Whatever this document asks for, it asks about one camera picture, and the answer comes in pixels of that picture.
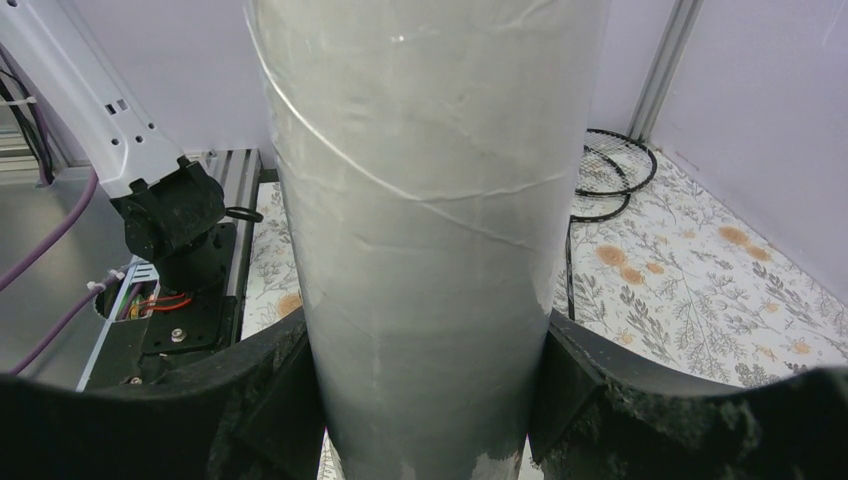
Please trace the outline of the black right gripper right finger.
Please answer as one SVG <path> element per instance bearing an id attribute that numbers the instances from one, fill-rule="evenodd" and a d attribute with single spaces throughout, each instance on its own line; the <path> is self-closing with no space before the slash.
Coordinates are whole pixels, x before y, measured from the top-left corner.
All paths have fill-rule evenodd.
<path id="1" fill-rule="evenodd" d="M 529 445 L 548 479 L 843 479 L 847 371 L 738 388 L 553 312 Z"/>

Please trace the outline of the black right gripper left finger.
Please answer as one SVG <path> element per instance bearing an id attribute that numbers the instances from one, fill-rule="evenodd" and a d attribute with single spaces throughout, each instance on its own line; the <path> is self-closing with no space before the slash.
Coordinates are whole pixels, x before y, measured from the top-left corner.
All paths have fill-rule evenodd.
<path id="1" fill-rule="evenodd" d="M 324 432 L 302 310 L 150 383 L 1 378 L 5 479 L 313 479 Z"/>

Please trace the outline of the white shuttlecock tube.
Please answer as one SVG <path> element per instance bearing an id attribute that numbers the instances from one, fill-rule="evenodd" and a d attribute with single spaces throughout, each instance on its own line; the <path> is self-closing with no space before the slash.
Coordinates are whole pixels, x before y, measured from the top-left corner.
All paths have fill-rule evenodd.
<path id="1" fill-rule="evenodd" d="M 606 1 L 250 1 L 347 479 L 514 479 Z"/>

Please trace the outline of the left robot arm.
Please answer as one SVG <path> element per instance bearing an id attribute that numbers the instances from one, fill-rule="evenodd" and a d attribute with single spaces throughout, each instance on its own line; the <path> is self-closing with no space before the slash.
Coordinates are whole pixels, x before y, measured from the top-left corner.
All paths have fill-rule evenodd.
<path id="1" fill-rule="evenodd" d="M 221 185 L 147 114 L 75 8 L 4 1 L 1 45 L 86 154 L 129 251 L 177 293 L 221 281 L 213 240 L 225 214 Z"/>

